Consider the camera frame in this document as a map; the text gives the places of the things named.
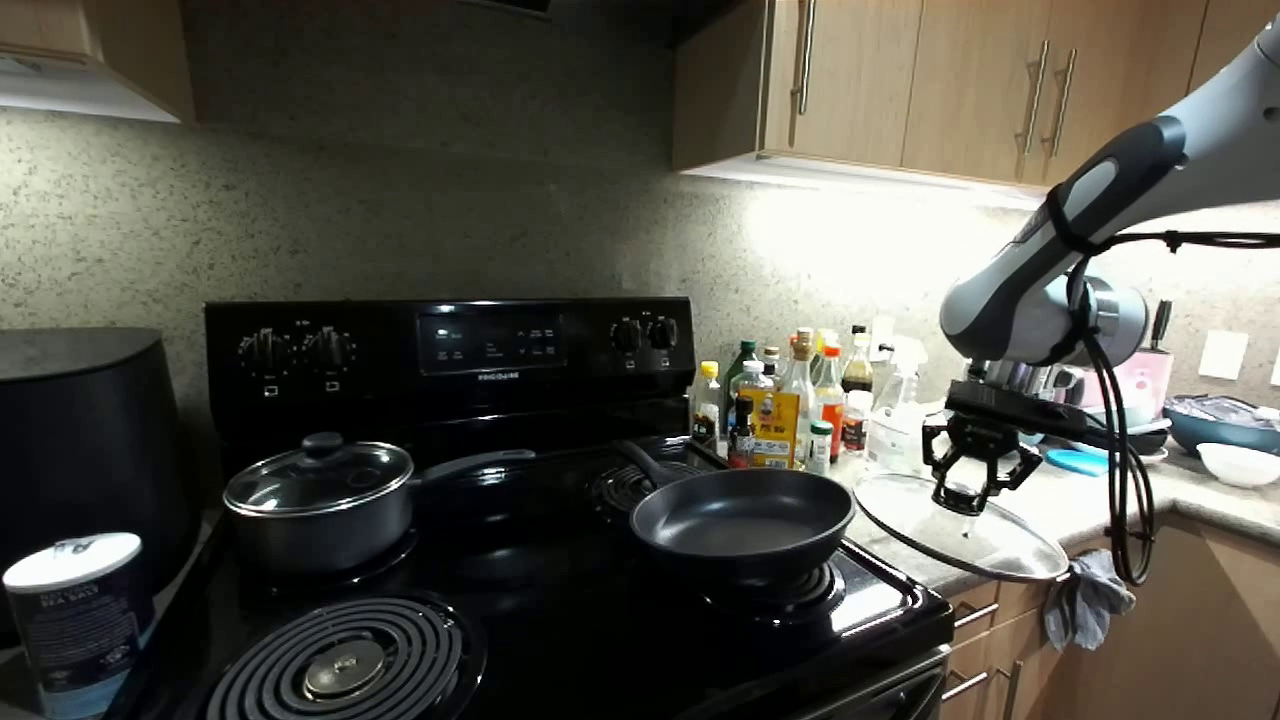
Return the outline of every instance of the black appliance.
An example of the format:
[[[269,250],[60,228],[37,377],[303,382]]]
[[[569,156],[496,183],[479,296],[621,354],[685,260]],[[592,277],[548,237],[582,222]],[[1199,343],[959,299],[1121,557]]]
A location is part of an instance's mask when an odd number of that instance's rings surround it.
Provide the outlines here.
[[[191,457],[146,328],[0,333],[0,573],[64,535],[136,532],[161,588],[200,526]],[[16,641],[0,591],[0,644]]]
[[[704,584],[627,509],[685,439],[688,299],[213,304],[223,463],[309,433],[433,463],[395,549],[254,573],[214,526],[110,715],[930,715],[952,615],[859,544]],[[445,460],[489,460],[445,473]]]

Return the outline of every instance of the black frying pan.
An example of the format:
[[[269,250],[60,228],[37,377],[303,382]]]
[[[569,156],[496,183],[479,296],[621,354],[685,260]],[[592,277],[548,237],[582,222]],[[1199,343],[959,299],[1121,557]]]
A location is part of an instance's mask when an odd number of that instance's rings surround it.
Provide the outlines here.
[[[632,509],[654,561],[704,574],[798,574],[818,566],[852,519],[852,496],[824,475],[747,469],[671,481],[623,447],[660,488]]]

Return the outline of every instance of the stove control panel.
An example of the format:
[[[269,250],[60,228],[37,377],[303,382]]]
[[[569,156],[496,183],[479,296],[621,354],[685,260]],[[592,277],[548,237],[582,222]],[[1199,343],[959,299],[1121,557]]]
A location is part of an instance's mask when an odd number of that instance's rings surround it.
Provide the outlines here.
[[[436,396],[509,408],[553,392],[688,382],[693,308],[654,299],[208,304],[214,408]]]

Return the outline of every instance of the upper cabinet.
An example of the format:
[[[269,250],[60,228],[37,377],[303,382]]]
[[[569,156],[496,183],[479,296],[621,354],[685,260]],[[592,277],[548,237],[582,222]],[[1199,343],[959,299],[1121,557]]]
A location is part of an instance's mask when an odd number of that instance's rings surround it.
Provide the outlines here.
[[[1274,20],[1280,0],[1209,0],[1193,83],[1219,73],[1242,44]]]
[[[1054,183],[1193,88],[1209,4],[1257,0],[741,0],[674,51],[674,168]]]
[[[900,162],[920,0],[741,0],[674,51],[674,168]]]
[[[0,0],[0,106],[189,118],[174,0]]]

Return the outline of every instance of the wooden cabinet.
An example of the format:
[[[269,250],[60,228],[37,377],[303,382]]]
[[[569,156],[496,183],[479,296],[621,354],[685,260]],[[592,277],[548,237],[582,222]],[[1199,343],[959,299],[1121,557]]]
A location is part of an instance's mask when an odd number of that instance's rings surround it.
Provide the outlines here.
[[[1038,635],[1043,594],[1046,584],[980,584],[952,600],[954,653],[942,720],[1035,715],[1059,661]]]
[[[674,51],[674,168],[905,146],[920,0],[741,0]]]
[[[905,162],[1054,183],[1187,90],[1205,0],[923,0]]]
[[[0,103],[189,118],[174,0],[0,0]]]
[[[1168,519],[1153,580],[1101,653],[1066,653],[1046,720],[1267,720],[1280,698],[1280,549]]]
[[[1242,44],[1274,20],[1280,0],[1209,0],[1193,83],[1205,83],[1219,73]]]

